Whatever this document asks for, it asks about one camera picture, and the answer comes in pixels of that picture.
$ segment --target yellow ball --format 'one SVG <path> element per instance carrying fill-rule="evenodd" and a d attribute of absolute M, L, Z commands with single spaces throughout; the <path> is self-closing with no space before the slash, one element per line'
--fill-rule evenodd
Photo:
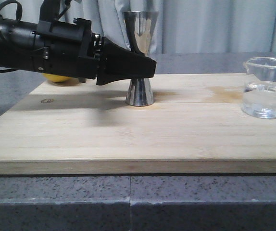
<path fill-rule="evenodd" d="M 52 74 L 46 74 L 46 73 L 43 73 L 43 76 L 54 83 L 61 83 L 71 78 L 68 76 L 58 76 L 58 75 L 52 75 Z"/>

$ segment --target white curtain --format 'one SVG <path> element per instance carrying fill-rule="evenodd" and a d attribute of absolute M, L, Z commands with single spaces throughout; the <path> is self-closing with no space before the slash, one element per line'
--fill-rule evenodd
<path fill-rule="evenodd" d="M 18 0 L 38 22 L 43 0 Z M 128 47 L 123 11 L 158 11 L 150 53 L 276 51 L 276 0 L 73 0 L 63 20 L 92 20 L 92 31 Z M 14 18 L 15 4 L 1 14 Z"/>

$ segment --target granite countertop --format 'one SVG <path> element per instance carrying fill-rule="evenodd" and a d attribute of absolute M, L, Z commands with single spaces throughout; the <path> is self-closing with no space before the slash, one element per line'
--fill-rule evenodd
<path fill-rule="evenodd" d="M 157 74 L 244 73 L 276 53 L 159 54 Z M 39 73 L 0 74 L 0 115 Z M 276 230 L 276 175 L 0 176 L 2 230 Z"/>

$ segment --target water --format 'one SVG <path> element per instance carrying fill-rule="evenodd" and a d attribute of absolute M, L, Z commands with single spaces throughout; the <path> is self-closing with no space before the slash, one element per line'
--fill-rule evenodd
<path fill-rule="evenodd" d="M 244 89 L 242 110 L 258 118 L 276 118 L 276 83 L 248 83 Z"/>

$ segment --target metal cup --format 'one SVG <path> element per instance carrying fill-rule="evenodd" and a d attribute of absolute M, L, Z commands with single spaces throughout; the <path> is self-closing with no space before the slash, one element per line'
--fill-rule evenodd
<path fill-rule="evenodd" d="M 127 37 L 132 52 L 147 56 L 155 29 L 158 12 L 123 12 Z M 131 106 L 148 106 L 154 103 L 148 78 L 132 79 L 126 96 Z"/>

